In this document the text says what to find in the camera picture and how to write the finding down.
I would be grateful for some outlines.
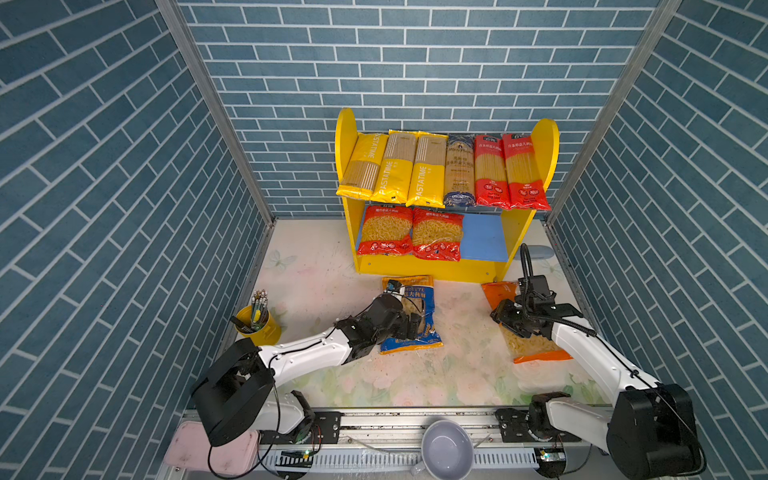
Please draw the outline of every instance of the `red macaroni bag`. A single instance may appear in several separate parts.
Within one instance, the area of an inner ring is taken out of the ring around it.
[[[407,255],[413,252],[413,211],[408,207],[371,205],[362,222],[358,255]]]
[[[496,137],[475,137],[475,199],[477,205],[509,210],[502,141]]]
[[[544,181],[538,173],[530,137],[506,134],[502,138],[509,182],[509,205],[524,210],[552,210]]]
[[[458,262],[462,259],[463,222],[463,215],[414,209],[413,254],[423,260]]]

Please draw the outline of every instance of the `flower pattern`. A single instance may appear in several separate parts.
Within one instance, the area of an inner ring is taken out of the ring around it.
[[[549,244],[537,220],[526,241]],[[344,220],[281,220],[269,252],[257,288],[269,292],[270,310],[283,328],[281,342],[358,313],[381,290],[380,276],[355,272]],[[519,276],[515,263],[508,280]],[[575,303],[556,258],[533,264],[536,273],[548,276],[558,301]],[[301,376],[281,390],[296,389],[310,405],[336,408],[527,405],[532,395],[553,391],[605,403],[575,360],[514,364],[489,313],[477,284],[436,281],[435,328],[443,347],[387,355],[376,347],[365,358]]]

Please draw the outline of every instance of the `yellow shelf side panel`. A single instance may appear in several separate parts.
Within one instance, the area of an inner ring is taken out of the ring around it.
[[[357,124],[355,115],[350,108],[344,108],[339,113],[336,123],[336,172],[339,181],[344,177],[344,171],[357,142]],[[560,131],[557,124],[549,119],[539,121],[531,134],[536,150],[536,164],[539,173],[544,178],[544,187],[549,187],[554,169],[557,166],[560,150]],[[349,233],[349,244],[355,260],[358,273],[371,273],[384,276],[432,275],[437,280],[452,280],[455,282],[487,283],[501,281],[512,263],[512,258],[523,241],[525,232],[533,221],[535,210],[508,210],[502,212],[502,229],[507,245],[508,260],[503,262],[487,262],[481,260],[461,260],[459,262],[442,262],[421,260],[413,255],[403,257],[388,257],[386,255],[358,255],[355,248],[357,234],[360,231],[366,203],[364,200],[354,200],[343,197],[346,227]]]

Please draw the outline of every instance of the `pen holder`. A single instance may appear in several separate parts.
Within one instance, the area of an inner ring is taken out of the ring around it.
[[[250,323],[250,313],[251,305],[243,308],[240,312],[237,312],[236,317],[239,321],[248,325]],[[266,325],[258,332],[243,333],[240,329],[237,329],[237,332],[245,338],[250,339],[255,346],[274,345],[280,340],[280,335],[283,333],[280,325],[278,325],[271,312],[270,318],[266,321]]]

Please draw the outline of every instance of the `gray bowl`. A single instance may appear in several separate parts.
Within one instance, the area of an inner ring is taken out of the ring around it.
[[[438,480],[462,480],[475,463],[475,449],[467,432],[450,420],[438,420],[424,432],[422,457]]]

